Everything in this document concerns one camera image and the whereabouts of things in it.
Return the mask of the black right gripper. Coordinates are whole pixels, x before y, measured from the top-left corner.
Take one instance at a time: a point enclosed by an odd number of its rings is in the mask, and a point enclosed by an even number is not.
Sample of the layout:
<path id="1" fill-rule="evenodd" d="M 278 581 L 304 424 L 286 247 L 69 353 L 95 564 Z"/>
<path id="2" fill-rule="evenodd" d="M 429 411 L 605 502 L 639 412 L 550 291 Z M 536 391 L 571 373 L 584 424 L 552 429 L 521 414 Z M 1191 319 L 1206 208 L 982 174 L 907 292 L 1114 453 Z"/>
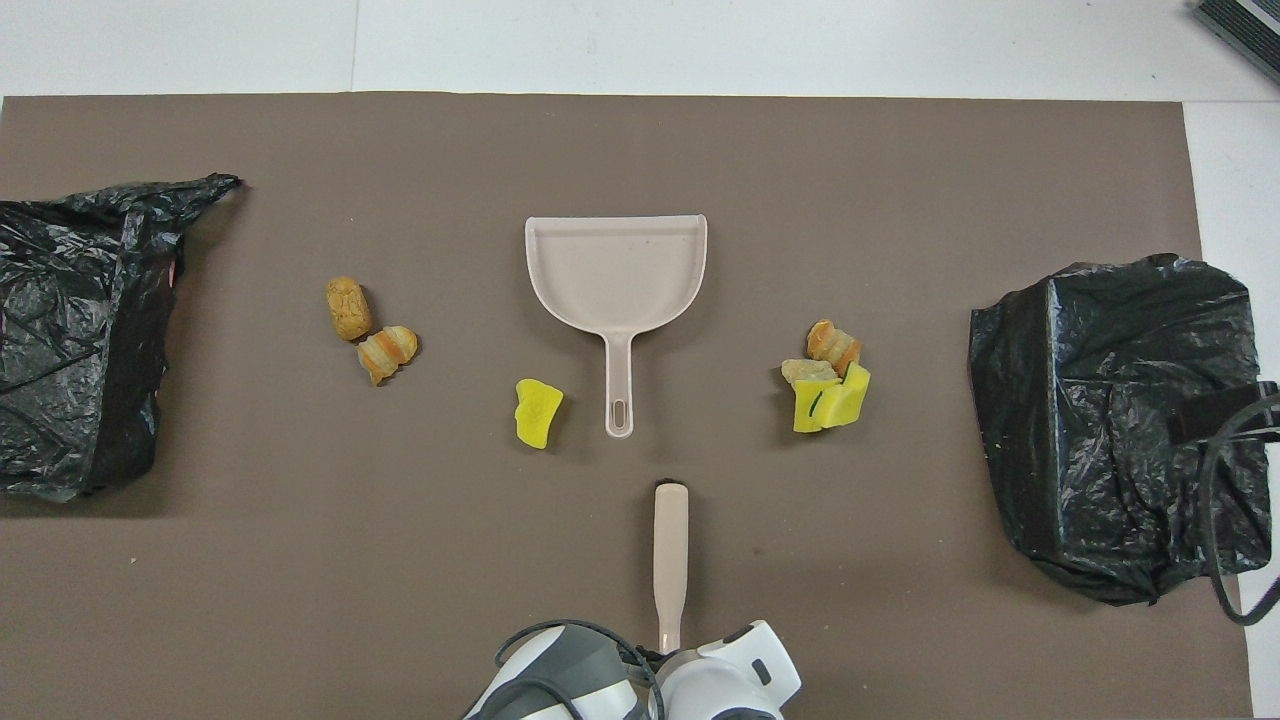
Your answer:
<path id="1" fill-rule="evenodd" d="M 1234 414 L 1253 402 L 1277 398 L 1277 393 L 1276 382 L 1260 380 L 1189 398 L 1178 405 L 1169 416 L 1170 442 L 1172 445 L 1207 442 L 1221 430 Z M 1258 439 L 1263 443 L 1277 443 L 1277 407 L 1268 407 L 1243 421 L 1230 436 L 1230 439 Z"/>

